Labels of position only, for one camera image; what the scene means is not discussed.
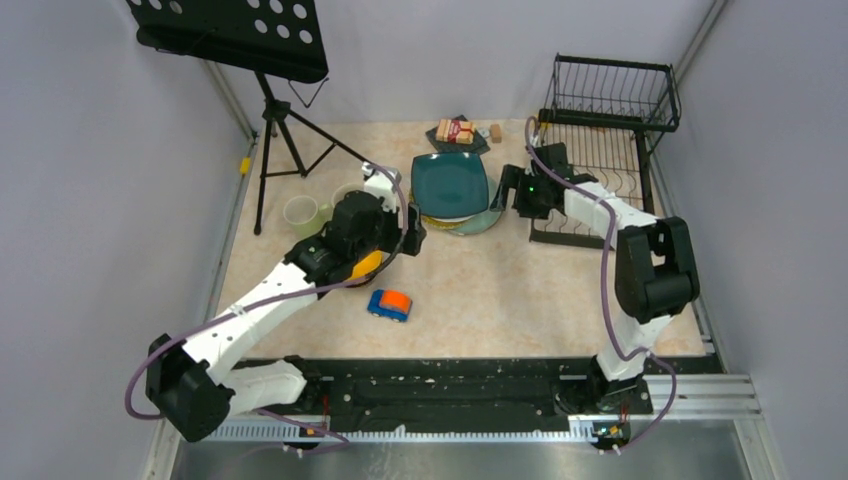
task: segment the red label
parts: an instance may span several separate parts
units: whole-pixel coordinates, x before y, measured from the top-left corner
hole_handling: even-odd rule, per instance
[[[448,127],[448,142],[456,143],[456,137],[458,137],[460,133],[470,131],[470,128],[462,128],[459,120],[451,120],[451,124]]]

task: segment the stand leg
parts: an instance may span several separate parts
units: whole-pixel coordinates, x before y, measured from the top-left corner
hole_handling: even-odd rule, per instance
[[[264,149],[262,151],[262,171],[259,173],[259,202],[256,206],[256,225],[253,227],[253,234],[259,235],[262,233],[262,207],[265,203],[265,177],[268,175],[268,151],[271,149],[271,127],[273,122],[268,119],[265,122]]]
[[[286,126],[286,122],[277,122],[280,125],[280,132],[283,134],[283,138],[286,140],[286,145],[289,147],[289,151],[292,154],[292,158],[294,159],[295,165],[297,165],[297,171],[300,172],[300,176],[306,178],[308,172],[306,168],[303,166],[303,160],[300,159],[300,153],[297,151],[297,147],[294,144],[294,140],[291,138],[291,132],[289,132],[289,127]]]
[[[300,123],[302,123],[302,124],[306,125],[306,126],[307,126],[307,127],[309,127],[310,129],[312,129],[312,131],[314,131],[314,132],[318,133],[319,135],[321,135],[322,137],[326,138],[327,140],[329,140],[329,141],[331,141],[331,142],[335,143],[335,144],[336,144],[336,146],[338,146],[339,148],[341,148],[341,149],[342,149],[342,150],[344,150],[345,152],[347,152],[347,153],[349,153],[349,154],[353,155],[353,156],[354,156],[354,158],[356,158],[357,160],[360,160],[360,161],[362,161],[362,162],[366,162],[366,163],[372,163],[372,162],[371,162],[371,160],[368,160],[367,158],[363,157],[362,155],[360,155],[360,154],[359,154],[359,152],[357,152],[356,150],[354,150],[354,149],[352,149],[352,148],[348,147],[347,145],[345,145],[344,143],[342,143],[341,141],[339,141],[336,137],[334,137],[334,136],[330,135],[329,133],[325,132],[325,131],[324,131],[324,130],[322,130],[322,129],[321,129],[321,127],[319,127],[318,125],[315,125],[314,123],[310,122],[309,120],[307,120],[307,119],[303,118],[303,117],[302,117],[301,115],[299,115],[297,112],[295,112],[295,111],[291,111],[291,110],[290,110],[290,111],[289,111],[289,115],[291,115],[292,117],[294,117],[294,118],[296,118],[297,120],[299,120],[299,121],[300,121]]]

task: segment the teal plate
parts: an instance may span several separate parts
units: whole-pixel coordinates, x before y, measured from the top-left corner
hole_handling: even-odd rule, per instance
[[[476,153],[434,153],[412,159],[412,191],[421,215],[436,220],[466,218],[489,208],[483,161]]]
[[[495,195],[498,193],[498,182],[492,180],[489,177],[489,204],[495,199]],[[486,230],[492,228],[498,220],[501,218],[501,214],[503,212],[493,212],[491,210],[486,210],[485,212],[478,213],[474,215],[468,221],[463,223],[462,225],[445,229],[446,232],[452,233],[454,235],[476,235],[478,233],[483,233]]]

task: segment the square plate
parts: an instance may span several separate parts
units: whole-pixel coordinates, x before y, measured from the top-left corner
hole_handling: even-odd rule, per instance
[[[489,182],[476,153],[419,155],[410,179],[422,215],[461,219],[489,208]]]

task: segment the beige countertop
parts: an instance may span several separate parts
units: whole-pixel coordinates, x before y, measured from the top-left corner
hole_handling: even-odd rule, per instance
[[[505,163],[524,166],[527,162],[524,121],[500,123],[504,141],[490,144],[491,151],[482,155],[487,173],[496,180]],[[322,127],[366,158],[399,168],[406,182],[412,158],[433,152],[424,137],[433,127],[431,122]],[[291,131],[307,166],[329,145],[300,125],[291,126]],[[572,153],[571,146],[569,149],[570,156],[579,154]],[[608,145],[606,151],[615,155],[622,150]],[[262,280],[297,241],[283,220],[283,207],[289,199],[310,195],[319,204],[325,203],[337,187],[361,181],[360,162],[338,148],[306,179],[268,179],[263,232],[257,237],[253,223],[260,159],[261,152],[252,170],[219,311]],[[289,170],[293,165],[282,137],[274,139],[269,171]],[[440,358],[597,353],[606,335],[600,308],[600,251],[530,243],[529,229],[529,221],[514,210],[504,212],[493,228],[480,235],[459,237],[428,227],[417,257],[398,256],[371,285],[332,292],[295,313],[249,356]],[[614,257],[610,260],[609,288],[615,315],[619,308],[612,291]],[[376,318],[366,311],[376,288],[399,290],[412,298],[414,307],[407,323]],[[656,351],[661,355],[704,354],[691,307],[663,332]]]

